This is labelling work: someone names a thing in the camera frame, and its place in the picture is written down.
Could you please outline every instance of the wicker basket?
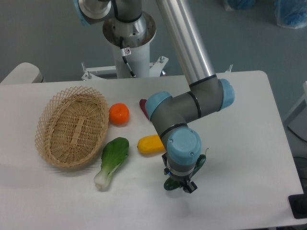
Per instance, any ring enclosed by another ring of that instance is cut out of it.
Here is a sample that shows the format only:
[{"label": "wicker basket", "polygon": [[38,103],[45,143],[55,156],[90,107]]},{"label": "wicker basket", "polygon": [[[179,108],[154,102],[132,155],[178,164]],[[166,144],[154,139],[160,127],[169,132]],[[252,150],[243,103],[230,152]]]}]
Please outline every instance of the wicker basket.
[{"label": "wicker basket", "polygon": [[59,92],[39,119],[35,146],[43,159],[61,167],[79,167],[100,150],[108,126],[108,105],[87,87]]}]

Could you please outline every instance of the silver metal tube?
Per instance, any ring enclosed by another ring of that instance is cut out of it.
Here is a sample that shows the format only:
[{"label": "silver metal tube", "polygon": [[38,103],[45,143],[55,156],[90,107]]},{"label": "silver metal tube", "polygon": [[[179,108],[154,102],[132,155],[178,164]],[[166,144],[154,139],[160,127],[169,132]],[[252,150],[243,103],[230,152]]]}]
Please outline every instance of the silver metal tube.
[{"label": "silver metal tube", "polygon": [[189,84],[215,74],[188,0],[156,0]]},{"label": "silver metal tube", "polygon": [[121,21],[133,22],[142,14],[142,0],[116,0],[118,14]]}]

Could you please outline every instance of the green leaf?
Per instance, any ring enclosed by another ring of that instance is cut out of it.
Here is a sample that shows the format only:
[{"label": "green leaf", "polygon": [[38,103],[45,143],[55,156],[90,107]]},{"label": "green leaf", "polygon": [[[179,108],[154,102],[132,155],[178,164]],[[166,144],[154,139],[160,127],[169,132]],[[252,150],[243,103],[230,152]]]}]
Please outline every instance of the green leaf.
[{"label": "green leaf", "polygon": [[101,155],[101,171],[95,176],[94,183],[98,188],[107,188],[116,169],[128,156],[129,141],[116,138],[107,143]]}]

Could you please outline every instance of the black cable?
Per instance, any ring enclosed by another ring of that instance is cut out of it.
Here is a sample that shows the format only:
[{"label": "black cable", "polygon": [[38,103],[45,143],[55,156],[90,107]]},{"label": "black cable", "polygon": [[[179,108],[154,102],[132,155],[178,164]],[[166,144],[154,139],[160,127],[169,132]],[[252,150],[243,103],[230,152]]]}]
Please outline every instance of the black cable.
[{"label": "black cable", "polygon": [[296,134],[289,126],[287,126],[288,130],[294,135],[296,136],[299,140],[301,140],[304,143],[307,143],[307,140],[301,138],[298,134]]},{"label": "black cable", "polygon": [[[120,48],[120,49],[124,49],[124,38],[123,38],[122,36],[119,37],[119,48]],[[130,65],[129,65],[127,59],[126,59],[126,57],[125,57],[125,56],[122,56],[122,57],[123,57],[124,63],[125,63],[125,64],[127,65],[127,67],[128,67],[128,70],[129,70],[129,72],[130,72],[130,74],[131,74],[131,77],[136,78],[136,75],[135,75],[134,72],[132,71],[132,69],[131,69],[131,67],[130,67]]]},{"label": "black cable", "polygon": [[118,18],[118,8],[117,8],[116,0],[112,0],[112,5],[114,9],[114,17]]},{"label": "black cable", "polygon": [[293,157],[293,158],[300,158],[300,159],[307,160],[307,158],[306,158],[306,157]]}]

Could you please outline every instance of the toy orange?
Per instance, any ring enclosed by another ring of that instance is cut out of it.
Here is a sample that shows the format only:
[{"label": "toy orange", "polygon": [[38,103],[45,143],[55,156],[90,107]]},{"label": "toy orange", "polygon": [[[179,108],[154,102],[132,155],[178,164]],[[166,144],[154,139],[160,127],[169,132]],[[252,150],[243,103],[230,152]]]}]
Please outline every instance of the toy orange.
[{"label": "toy orange", "polygon": [[115,125],[123,125],[129,120],[129,109],[123,103],[117,103],[111,106],[109,110],[110,121]]}]

